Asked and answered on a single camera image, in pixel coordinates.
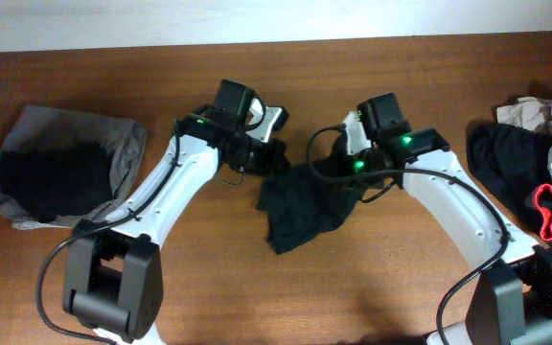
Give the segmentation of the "black Nike t-shirt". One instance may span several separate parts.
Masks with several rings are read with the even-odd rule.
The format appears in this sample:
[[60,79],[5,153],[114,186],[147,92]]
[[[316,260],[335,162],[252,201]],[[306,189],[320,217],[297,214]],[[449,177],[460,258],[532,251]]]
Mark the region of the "black Nike t-shirt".
[[304,164],[266,179],[256,208],[266,212],[266,241],[281,255],[340,227],[364,194],[328,184]]

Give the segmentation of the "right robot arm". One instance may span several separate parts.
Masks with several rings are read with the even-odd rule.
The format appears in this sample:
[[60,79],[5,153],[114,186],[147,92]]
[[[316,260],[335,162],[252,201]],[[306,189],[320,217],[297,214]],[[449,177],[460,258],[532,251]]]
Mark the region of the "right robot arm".
[[433,128],[414,130],[394,94],[359,103],[338,125],[352,159],[339,182],[380,185],[386,178],[438,221],[471,268],[440,302],[476,287],[463,321],[442,315],[426,344],[552,345],[552,247],[512,224],[473,184],[448,142]]

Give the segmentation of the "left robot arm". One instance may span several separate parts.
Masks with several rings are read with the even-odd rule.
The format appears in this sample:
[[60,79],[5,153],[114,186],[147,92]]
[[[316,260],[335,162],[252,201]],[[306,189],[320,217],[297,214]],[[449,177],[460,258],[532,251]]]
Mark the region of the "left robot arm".
[[82,220],[63,244],[65,312],[106,344],[159,344],[164,288],[161,250],[194,195],[222,166],[242,176],[289,167],[272,138],[288,112],[246,85],[222,80],[210,104],[175,121],[165,154],[135,192],[104,220]]

